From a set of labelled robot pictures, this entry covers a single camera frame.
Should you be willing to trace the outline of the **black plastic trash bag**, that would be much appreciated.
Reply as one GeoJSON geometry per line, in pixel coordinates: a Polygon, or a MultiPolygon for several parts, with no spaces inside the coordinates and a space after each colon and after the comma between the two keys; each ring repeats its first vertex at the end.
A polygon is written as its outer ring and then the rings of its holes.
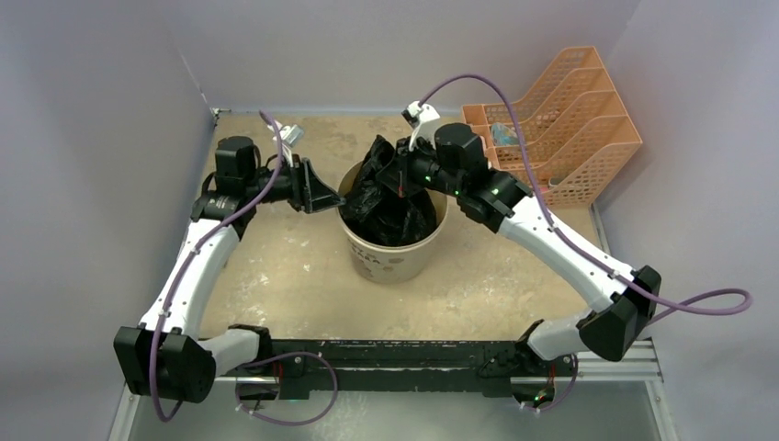
{"type": "Polygon", "coordinates": [[[390,163],[394,146],[378,135],[367,151],[345,204],[341,219],[358,237],[381,246],[401,247],[418,243],[438,226],[435,206],[425,191],[400,198],[377,182],[376,175],[390,163]]]}

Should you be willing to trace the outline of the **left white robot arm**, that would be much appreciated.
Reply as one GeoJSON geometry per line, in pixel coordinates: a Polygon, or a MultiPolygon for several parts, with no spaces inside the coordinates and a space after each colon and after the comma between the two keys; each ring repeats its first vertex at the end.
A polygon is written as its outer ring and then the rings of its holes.
{"type": "Polygon", "coordinates": [[[193,204],[186,237],[162,292],[135,326],[119,328],[113,342],[130,391],[157,401],[200,403],[215,379],[242,367],[261,376],[274,363],[270,332],[234,324],[202,340],[200,325],[222,268],[252,221],[257,205],[285,202],[318,213],[344,198],[315,173],[309,159],[283,147],[275,167],[261,164],[254,141],[219,140],[215,170],[193,204]]]}

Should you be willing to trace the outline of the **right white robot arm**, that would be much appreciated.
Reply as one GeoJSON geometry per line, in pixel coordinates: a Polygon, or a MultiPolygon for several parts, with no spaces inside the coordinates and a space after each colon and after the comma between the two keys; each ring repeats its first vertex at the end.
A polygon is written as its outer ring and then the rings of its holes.
{"type": "Polygon", "coordinates": [[[618,261],[545,212],[529,186],[490,166],[481,137],[464,123],[401,141],[377,180],[401,198],[423,190],[453,197],[469,219],[524,247],[584,299],[587,311],[540,321],[521,337],[515,360],[526,373],[586,350],[617,362],[654,316],[655,302],[641,293],[658,294],[660,274],[618,261]]]}

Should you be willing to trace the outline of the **beige round trash bin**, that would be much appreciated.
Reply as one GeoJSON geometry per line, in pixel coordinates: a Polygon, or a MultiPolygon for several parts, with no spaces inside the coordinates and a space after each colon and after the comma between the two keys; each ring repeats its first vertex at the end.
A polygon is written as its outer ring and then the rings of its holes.
{"type": "Polygon", "coordinates": [[[425,190],[411,198],[391,195],[382,186],[380,195],[389,202],[377,216],[364,222],[347,219],[337,210],[348,255],[357,274],[377,284],[399,284],[422,273],[443,238],[448,218],[448,197],[425,190]]]}

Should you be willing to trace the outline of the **orange plastic file organizer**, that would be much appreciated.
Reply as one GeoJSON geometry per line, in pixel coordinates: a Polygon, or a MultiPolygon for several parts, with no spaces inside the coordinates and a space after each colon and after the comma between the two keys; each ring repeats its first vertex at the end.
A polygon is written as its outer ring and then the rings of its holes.
{"type": "Polygon", "coordinates": [[[524,183],[534,175],[550,207],[593,204],[642,144],[594,46],[562,50],[510,107],[469,104],[461,115],[491,164],[524,183]],[[495,147],[496,122],[522,130],[525,143],[495,147]]]}

